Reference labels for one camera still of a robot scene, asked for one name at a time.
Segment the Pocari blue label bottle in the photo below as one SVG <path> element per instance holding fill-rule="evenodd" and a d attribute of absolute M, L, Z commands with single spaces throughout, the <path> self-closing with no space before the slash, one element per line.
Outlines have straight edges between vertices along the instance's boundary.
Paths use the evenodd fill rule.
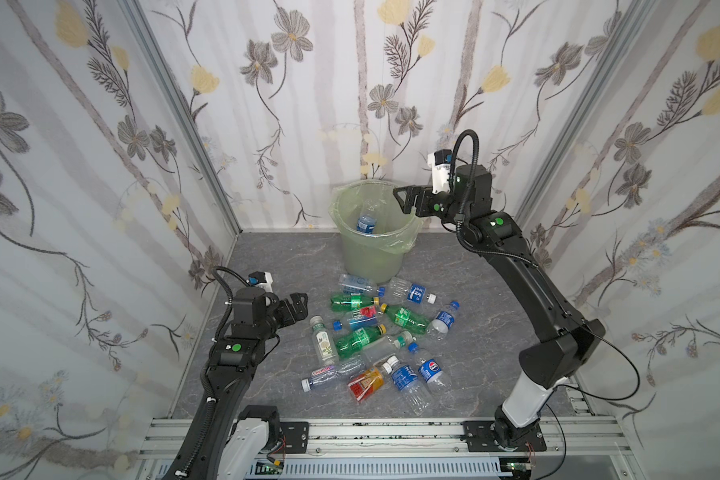
<path fill-rule="evenodd" d="M 416 416 L 422 416 L 431 409 L 433 397 L 409 364 L 392 355 L 382 367 Z"/>

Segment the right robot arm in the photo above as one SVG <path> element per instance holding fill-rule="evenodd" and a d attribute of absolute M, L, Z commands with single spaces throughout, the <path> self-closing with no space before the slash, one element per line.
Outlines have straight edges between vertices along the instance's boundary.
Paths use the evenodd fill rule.
<path fill-rule="evenodd" d="M 435 152 L 431 185 L 397 187 L 393 196 L 405 214 L 453 225 L 461 247 L 502 277 L 532 324 L 538 342 L 520 352 L 521 373 L 489 427 L 490 447 L 516 451 L 539 439 L 541 410 L 556 389 L 570 387 L 605 329 L 568 302 L 535 260 L 515 220 L 493 208 L 493 176 L 478 159 L 479 137 L 466 129 L 452 148 Z"/>

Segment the Fiji water bottle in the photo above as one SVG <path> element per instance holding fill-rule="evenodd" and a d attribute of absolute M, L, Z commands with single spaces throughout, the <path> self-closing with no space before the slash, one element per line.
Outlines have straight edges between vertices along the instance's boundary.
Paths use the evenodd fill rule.
<path fill-rule="evenodd" d="M 378 310 L 376 306 L 361 307 L 360 309 L 343 312 L 332 322 L 332 329 L 336 332 L 351 332 L 363 327 L 378 324 Z"/>

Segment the green-lined mesh trash bin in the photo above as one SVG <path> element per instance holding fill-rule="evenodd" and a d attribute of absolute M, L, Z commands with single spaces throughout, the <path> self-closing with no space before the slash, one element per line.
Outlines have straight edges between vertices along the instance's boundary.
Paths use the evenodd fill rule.
<path fill-rule="evenodd" d="M 341 236 L 347 273 L 385 283 L 397 275 L 415 245 L 423 220 L 401 211 L 393 197 L 396 187 L 384 180 L 360 180 L 333 190 L 329 215 Z M 365 212 L 377 219 L 372 235 L 356 230 Z"/>

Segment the clear bottle light-blue label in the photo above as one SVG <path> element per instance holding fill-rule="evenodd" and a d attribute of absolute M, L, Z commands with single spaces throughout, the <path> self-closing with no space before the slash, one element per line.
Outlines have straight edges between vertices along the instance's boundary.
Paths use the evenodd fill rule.
<path fill-rule="evenodd" d="M 385 294 L 384 286 L 348 273 L 339 276 L 338 284 L 346 294 L 361 294 L 369 297 L 383 297 Z"/>

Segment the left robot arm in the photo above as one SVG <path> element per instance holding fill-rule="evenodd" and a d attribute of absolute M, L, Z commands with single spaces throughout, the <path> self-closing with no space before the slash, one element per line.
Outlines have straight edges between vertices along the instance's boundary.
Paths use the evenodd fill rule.
<path fill-rule="evenodd" d="M 226 309 L 200 375 L 203 397 L 165 479 L 243 479 L 260 453 L 285 446 L 276 407 L 240 405 L 270 354 L 266 342 L 307 318 L 308 295 L 280 298 L 263 288 L 260 273 L 211 272 Z"/>

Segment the small Pepsi bottle blue cap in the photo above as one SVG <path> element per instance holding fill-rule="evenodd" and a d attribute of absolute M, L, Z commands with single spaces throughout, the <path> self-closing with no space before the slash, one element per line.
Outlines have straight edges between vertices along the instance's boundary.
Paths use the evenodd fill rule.
<path fill-rule="evenodd" d="M 443 341 L 452 329 L 459 309 L 458 301 L 451 301 L 445 305 L 429 323 L 426 335 L 437 341 Z"/>

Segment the green bottle yellow cap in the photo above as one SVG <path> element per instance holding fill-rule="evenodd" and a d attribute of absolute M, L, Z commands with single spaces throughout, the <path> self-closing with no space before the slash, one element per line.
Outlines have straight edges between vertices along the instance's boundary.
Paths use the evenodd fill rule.
<path fill-rule="evenodd" d="M 380 311 L 393 324 L 415 335 L 424 335 L 430 324 L 430 320 L 426 316 L 403 305 L 383 303 Z"/>
<path fill-rule="evenodd" d="M 335 293 L 330 298 L 330 309 L 333 312 L 351 312 L 379 305 L 378 297 L 362 293 Z"/>
<path fill-rule="evenodd" d="M 371 343 L 380 339 L 387 333 L 385 325 L 362 327 L 351 334 L 344 335 L 335 340 L 337 354 L 340 360 L 345 360 L 362 351 Z"/>

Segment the orange red label bottle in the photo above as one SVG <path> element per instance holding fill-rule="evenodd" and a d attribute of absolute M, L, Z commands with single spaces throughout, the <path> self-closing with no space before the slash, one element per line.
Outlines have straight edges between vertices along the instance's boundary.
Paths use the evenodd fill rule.
<path fill-rule="evenodd" d="M 388 374 L 383 368 L 372 367 L 352 378 L 347 387 L 357 403 L 368 400 L 387 382 Z"/>

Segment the clear bottle purple label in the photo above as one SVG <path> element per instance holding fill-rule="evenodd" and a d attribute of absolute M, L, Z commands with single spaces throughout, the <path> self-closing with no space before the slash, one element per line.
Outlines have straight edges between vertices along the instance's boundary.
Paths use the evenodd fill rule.
<path fill-rule="evenodd" d="M 351 357 L 336 364 L 314 370 L 301 380 L 304 392 L 310 392 L 335 384 L 339 380 L 349 379 L 364 371 L 366 363 L 360 357 Z"/>

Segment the crushed blue label bottle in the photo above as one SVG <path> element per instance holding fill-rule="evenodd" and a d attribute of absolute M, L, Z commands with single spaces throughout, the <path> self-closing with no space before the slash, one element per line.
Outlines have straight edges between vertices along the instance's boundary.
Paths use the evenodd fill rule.
<path fill-rule="evenodd" d="M 372 235 L 377 225 L 377 219 L 368 212 L 362 213 L 356 223 L 356 230 L 362 234 Z"/>

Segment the clear bottle blue label white cap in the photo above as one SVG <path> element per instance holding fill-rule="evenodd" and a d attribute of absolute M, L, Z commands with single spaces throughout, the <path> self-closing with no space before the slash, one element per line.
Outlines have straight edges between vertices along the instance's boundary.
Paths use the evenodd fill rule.
<path fill-rule="evenodd" d="M 414 304 L 434 304 L 437 296 L 425 286 L 402 278 L 393 277 L 385 287 L 385 296 Z"/>

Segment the clear bottle white-green label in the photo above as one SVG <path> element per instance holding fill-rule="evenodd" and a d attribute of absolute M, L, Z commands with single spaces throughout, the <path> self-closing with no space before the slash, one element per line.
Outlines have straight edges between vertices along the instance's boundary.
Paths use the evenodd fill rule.
<path fill-rule="evenodd" d="M 339 361 L 339 356 L 331 334 L 328 332 L 325 321 L 321 316 L 313 316 L 310 319 L 311 338 L 321 365 L 334 365 Z"/>

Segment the clear square bottle white cap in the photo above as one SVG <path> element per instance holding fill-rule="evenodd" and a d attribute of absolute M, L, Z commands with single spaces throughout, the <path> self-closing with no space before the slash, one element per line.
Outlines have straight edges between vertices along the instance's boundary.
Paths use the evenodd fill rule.
<path fill-rule="evenodd" d="M 414 337 L 408 331 L 402 331 L 396 336 L 384 335 L 364 347 L 360 354 L 367 367 L 379 366 L 413 341 Z"/>

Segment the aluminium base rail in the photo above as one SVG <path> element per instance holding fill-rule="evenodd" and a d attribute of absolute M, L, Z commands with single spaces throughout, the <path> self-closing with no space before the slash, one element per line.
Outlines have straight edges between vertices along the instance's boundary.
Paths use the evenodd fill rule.
<path fill-rule="evenodd" d="M 469 456 L 468 442 L 482 446 L 494 443 L 486 427 L 469 433 L 460 418 L 412 419 L 308 419 L 308 457 Z M 546 449 L 534 451 L 551 456 L 617 455 L 631 448 L 621 427 L 612 417 L 575 416 L 540 422 L 540 439 Z"/>

